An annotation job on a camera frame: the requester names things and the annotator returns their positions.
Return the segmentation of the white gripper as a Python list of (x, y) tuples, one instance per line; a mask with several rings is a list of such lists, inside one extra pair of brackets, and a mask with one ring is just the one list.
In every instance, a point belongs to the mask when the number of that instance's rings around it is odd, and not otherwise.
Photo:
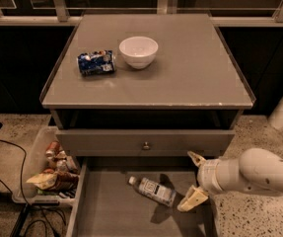
[(180, 212), (188, 212), (207, 201), (209, 198), (208, 194), (219, 194), (222, 191), (216, 177), (219, 160), (206, 160), (193, 151), (188, 151), (187, 155), (194, 165), (199, 168), (197, 181), (200, 187), (191, 186), (188, 189), (185, 197), (177, 206)]

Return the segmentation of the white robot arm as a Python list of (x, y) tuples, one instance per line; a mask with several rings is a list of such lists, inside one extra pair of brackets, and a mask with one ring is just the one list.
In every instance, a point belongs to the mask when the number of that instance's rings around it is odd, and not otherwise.
[(237, 158), (206, 160), (188, 151), (187, 155), (198, 168), (198, 187), (191, 186), (177, 206), (179, 211), (190, 211), (211, 196), (227, 192), (249, 195), (283, 195), (283, 159), (261, 148), (251, 148)]

